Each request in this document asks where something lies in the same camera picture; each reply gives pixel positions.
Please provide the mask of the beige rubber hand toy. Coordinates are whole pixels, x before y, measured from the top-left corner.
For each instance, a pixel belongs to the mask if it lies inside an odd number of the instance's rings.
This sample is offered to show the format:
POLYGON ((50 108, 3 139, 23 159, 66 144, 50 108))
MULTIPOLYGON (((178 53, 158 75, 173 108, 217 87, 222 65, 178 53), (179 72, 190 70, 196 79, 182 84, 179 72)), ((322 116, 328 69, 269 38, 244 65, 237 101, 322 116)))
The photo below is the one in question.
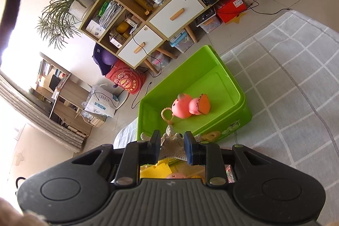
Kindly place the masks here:
POLYGON ((183 135, 174 132, 174 128, 172 126, 167 126, 165 133, 160 139, 158 161, 165 159, 187 161, 183 135))

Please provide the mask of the yellow toy pot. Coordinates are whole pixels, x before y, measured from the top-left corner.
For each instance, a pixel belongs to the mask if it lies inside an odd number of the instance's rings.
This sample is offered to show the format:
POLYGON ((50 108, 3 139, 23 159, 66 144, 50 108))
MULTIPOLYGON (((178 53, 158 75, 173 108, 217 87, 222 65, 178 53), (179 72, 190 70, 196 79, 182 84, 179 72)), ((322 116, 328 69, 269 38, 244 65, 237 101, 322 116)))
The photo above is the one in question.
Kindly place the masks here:
POLYGON ((161 160, 155 165, 140 167, 140 178, 167 178, 172 173, 168 160, 161 160))

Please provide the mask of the pink capsule ball toy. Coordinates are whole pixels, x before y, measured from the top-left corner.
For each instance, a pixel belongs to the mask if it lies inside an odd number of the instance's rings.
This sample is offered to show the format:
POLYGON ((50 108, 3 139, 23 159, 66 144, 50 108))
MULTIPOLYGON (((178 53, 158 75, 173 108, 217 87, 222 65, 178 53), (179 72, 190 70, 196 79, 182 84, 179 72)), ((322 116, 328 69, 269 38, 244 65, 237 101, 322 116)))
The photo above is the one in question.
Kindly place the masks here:
POLYGON ((166 177, 166 179, 185 179, 185 178, 186 176, 183 173, 179 172, 171 173, 166 177))

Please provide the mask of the pink pig toy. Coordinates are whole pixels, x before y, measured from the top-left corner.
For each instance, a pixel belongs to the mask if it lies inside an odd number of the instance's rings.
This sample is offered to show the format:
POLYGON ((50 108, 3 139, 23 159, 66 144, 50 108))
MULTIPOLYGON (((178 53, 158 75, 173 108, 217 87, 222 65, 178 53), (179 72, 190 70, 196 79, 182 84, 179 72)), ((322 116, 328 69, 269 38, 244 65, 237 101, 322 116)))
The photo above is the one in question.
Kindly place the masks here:
POLYGON ((208 95, 203 93, 199 97, 192 98, 190 95, 182 93, 178 95, 172 106, 161 111, 161 118, 172 125, 174 117, 187 119, 192 115, 207 115, 210 110, 211 103, 208 95))

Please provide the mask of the green plastic storage box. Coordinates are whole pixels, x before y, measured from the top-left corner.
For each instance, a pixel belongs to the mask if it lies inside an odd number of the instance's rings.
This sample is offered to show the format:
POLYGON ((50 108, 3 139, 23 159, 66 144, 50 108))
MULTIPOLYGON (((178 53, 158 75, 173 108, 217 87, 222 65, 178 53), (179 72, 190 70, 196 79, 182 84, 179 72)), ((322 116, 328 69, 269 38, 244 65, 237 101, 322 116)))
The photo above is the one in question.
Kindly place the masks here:
POLYGON ((205 45, 140 101, 137 135, 151 136, 155 130, 164 133, 168 123, 161 118, 161 111, 172 106, 182 93, 192 98, 208 95, 211 110, 207 115, 187 119, 174 117, 172 127, 176 133, 215 134, 221 140, 252 119, 245 93, 216 51, 205 45))

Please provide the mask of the red cartoon bag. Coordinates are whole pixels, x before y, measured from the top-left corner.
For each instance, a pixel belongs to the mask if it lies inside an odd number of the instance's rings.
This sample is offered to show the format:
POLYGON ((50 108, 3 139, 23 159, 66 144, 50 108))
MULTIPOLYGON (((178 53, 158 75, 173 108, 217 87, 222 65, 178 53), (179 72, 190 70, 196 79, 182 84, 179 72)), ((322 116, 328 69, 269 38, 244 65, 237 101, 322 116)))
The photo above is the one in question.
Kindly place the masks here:
POLYGON ((131 68, 121 60, 113 65, 105 77, 132 95, 137 94, 146 81, 142 71, 131 68))

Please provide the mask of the white shopping bag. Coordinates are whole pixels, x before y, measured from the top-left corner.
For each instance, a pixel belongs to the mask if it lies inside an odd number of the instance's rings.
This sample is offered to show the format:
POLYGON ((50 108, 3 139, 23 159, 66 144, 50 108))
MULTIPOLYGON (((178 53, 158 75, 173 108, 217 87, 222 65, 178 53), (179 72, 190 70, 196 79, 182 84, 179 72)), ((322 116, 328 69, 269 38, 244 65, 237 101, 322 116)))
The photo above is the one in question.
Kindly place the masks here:
POLYGON ((100 85, 94 85, 85 102, 83 110, 105 117, 113 117, 118 107, 119 99, 100 85))

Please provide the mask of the wooden desk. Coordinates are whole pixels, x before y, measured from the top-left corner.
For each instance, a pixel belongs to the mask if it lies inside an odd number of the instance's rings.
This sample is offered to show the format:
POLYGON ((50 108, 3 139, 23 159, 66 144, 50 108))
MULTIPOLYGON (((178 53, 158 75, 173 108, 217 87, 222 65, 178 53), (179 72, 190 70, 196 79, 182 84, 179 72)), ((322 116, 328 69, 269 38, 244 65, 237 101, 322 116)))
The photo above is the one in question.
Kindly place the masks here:
POLYGON ((106 118, 85 111, 83 105, 89 91, 79 85, 78 78, 45 54, 40 53, 40 58, 37 79, 30 93, 47 105, 50 119, 85 139, 92 128, 100 128, 106 118))

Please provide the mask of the wooden white drawer cabinet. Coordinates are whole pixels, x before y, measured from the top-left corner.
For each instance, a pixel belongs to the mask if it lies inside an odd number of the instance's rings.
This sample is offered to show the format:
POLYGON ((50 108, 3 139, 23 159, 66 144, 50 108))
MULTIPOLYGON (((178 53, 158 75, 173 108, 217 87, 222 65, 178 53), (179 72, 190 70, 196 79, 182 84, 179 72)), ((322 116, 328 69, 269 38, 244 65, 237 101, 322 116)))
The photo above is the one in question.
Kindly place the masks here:
POLYGON ((190 23, 205 10, 206 5, 201 0, 165 0, 150 15, 146 15, 146 10, 135 0, 96 0, 91 9, 86 12, 80 31, 131 68, 136 69, 140 64, 145 63, 150 70, 157 73, 158 70, 148 60, 151 54, 157 50, 172 59, 176 59, 175 55, 161 46, 183 29, 193 42, 197 43, 198 40, 190 28, 190 23), (117 4, 122 6, 122 9, 110 20, 107 29, 97 38, 86 27, 106 1, 116 1, 117 4), (109 35, 129 15, 135 16, 139 24, 121 48, 118 48, 110 42, 109 35))

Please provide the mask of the red cardboard box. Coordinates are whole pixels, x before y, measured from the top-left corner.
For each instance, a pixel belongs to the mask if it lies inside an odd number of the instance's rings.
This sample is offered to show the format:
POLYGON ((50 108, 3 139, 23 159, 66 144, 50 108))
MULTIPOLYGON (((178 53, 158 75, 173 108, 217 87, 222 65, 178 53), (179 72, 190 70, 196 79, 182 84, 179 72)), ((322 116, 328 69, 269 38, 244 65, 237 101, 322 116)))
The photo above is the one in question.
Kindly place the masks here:
POLYGON ((226 24, 246 11, 247 6, 242 0, 220 0, 214 8, 217 16, 226 24))

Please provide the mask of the potted green plant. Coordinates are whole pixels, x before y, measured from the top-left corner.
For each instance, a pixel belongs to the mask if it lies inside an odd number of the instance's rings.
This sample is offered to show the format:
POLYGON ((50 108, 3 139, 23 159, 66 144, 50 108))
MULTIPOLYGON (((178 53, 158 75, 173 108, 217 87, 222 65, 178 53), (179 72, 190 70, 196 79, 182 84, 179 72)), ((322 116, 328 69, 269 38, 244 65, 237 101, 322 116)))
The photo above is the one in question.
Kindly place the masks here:
POLYGON ((50 0, 41 12, 37 31, 55 49, 62 49, 68 40, 80 35, 79 24, 93 0, 50 0))

